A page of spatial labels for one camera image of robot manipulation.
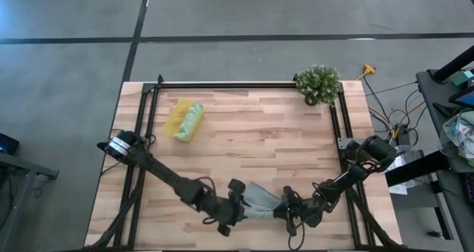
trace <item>desk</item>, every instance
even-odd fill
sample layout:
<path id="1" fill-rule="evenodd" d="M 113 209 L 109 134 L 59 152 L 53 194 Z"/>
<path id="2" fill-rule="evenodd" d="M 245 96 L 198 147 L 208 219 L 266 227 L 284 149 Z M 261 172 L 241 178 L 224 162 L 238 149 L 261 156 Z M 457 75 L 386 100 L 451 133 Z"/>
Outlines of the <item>desk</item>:
<path id="1" fill-rule="evenodd" d="M 459 89 L 451 82 L 448 84 L 437 84 L 431 78 L 428 72 L 416 74 L 416 79 L 424 101 L 427 104 L 436 132 L 441 132 L 441 126 L 448 118 L 444 118 L 434 107 L 433 103 L 439 103 L 446 106 L 455 106 L 448 102 L 448 99 Z M 446 157 L 439 154 L 438 161 L 445 161 L 448 168 L 436 171 L 436 176 L 440 185 L 449 190 L 444 192 L 447 207 L 450 210 L 453 223 L 459 235 L 459 240 L 464 251 L 474 251 L 474 208 L 469 206 L 462 197 L 464 195 L 461 183 L 462 178 L 459 173 L 474 173 L 474 168 L 469 166 L 465 159 L 460 156 Z"/>
<path id="2" fill-rule="evenodd" d="M 113 128 L 133 130 L 142 85 L 124 83 Z M 362 84 L 343 82 L 343 86 L 354 136 L 372 135 Z M 163 130 L 180 98 L 204 105 L 204 118 L 189 144 L 166 137 Z M 336 177 L 341 169 L 329 107 L 309 107 L 303 99 L 295 89 L 160 89 L 153 127 L 156 143 L 151 151 L 180 175 L 210 176 L 220 196 L 227 195 L 232 178 L 256 182 L 277 196 L 285 185 L 303 197 L 309 196 L 313 192 L 311 182 Z M 144 117 L 143 123 L 147 123 L 148 114 Z M 115 161 L 106 157 L 104 168 L 113 164 Z M 93 244 L 118 213 L 125 170 L 126 166 L 119 165 L 101 177 L 85 245 Z M 384 174 L 373 174 L 364 185 L 374 217 L 392 239 L 401 243 Z M 216 231 L 217 225 L 201 223 L 204 217 L 183 205 L 171 188 L 147 174 L 135 249 L 287 249 L 288 235 L 282 220 L 244 220 L 229 237 L 223 237 Z M 128 224 L 130 220 L 126 219 L 124 239 Z M 359 227 L 364 235 L 361 219 Z M 306 229 L 302 249 L 353 247 L 345 201 L 341 200 L 332 213 L 324 214 L 317 228 Z"/>

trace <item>wooden table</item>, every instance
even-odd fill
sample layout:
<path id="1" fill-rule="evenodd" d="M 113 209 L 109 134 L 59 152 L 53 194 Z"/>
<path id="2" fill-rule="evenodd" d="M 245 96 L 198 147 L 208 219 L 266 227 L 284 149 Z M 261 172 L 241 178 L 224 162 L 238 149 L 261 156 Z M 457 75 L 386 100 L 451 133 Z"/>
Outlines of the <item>wooden table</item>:
<path id="1" fill-rule="evenodd" d="M 133 130 L 142 84 L 124 83 L 113 128 Z M 343 85 L 354 136 L 372 135 L 361 83 L 350 81 Z M 180 98 L 200 102 L 205 109 L 201 125 L 188 144 L 164 135 L 163 125 Z M 345 136 L 342 115 L 339 113 L 338 117 Z M 157 159 L 182 176 L 210 176 L 219 196 L 227 196 L 227 184 L 236 178 L 245 183 L 256 182 L 276 196 L 290 185 L 302 197 L 309 197 L 313 192 L 311 182 L 341 173 L 329 107 L 307 106 L 294 89 L 160 89 L 153 134 L 156 143 L 151 151 Z M 104 168 L 115 163 L 108 156 Z M 119 165 L 101 177 L 86 245 L 94 243 L 118 213 L 125 173 L 126 166 Z M 373 174 L 364 186 L 371 212 L 389 236 L 401 243 L 384 174 Z M 128 236 L 130 216 L 131 212 L 122 242 Z M 239 222 L 229 237 L 223 237 L 216 230 L 217 224 L 201 223 L 206 216 L 182 204 L 171 188 L 148 173 L 135 249 L 287 249 L 288 233 L 283 220 L 247 219 Z M 364 236 L 360 217 L 359 228 Z M 300 238 L 298 229 L 293 246 Z M 352 247 L 347 206 L 341 200 L 332 213 L 324 214 L 317 228 L 306 227 L 301 249 Z"/>

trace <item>green plant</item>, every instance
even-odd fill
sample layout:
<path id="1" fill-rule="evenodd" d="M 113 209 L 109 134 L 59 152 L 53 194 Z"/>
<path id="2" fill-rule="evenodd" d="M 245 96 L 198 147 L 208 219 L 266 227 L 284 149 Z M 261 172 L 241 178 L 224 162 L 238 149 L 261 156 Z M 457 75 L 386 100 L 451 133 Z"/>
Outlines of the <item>green plant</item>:
<path id="1" fill-rule="evenodd" d="M 342 86 L 334 67 L 313 65 L 298 73 L 296 89 L 306 96 L 308 104 L 332 104 Z"/>

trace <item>concrete floor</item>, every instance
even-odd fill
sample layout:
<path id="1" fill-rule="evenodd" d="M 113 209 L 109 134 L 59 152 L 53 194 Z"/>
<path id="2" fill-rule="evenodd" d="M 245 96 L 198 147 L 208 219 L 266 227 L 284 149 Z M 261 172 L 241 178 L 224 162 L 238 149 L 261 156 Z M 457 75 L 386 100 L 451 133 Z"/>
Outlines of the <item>concrete floor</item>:
<path id="1" fill-rule="evenodd" d="M 130 37 L 141 0 L 0 0 L 0 38 Z M 149 0 L 143 36 L 349 33 L 461 33 L 474 28 L 470 0 Z M 446 64 L 472 39 L 140 44 L 131 81 L 288 80 L 312 64 L 355 79 L 377 67 L 374 90 L 415 81 Z M 80 248 L 99 180 L 129 44 L 0 45 L 0 132 L 20 140 L 20 157 L 59 168 L 56 182 L 31 193 L 17 251 Z M 380 93 L 400 108 L 411 85 Z M 376 106 L 372 97 L 368 102 Z M 374 122 L 376 130 L 382 129 Z M 416 148 L 434 151 L 425 113 Z M 432 239 L 432 210 L 396 210 L 411 248 L 459 251 Z"/>

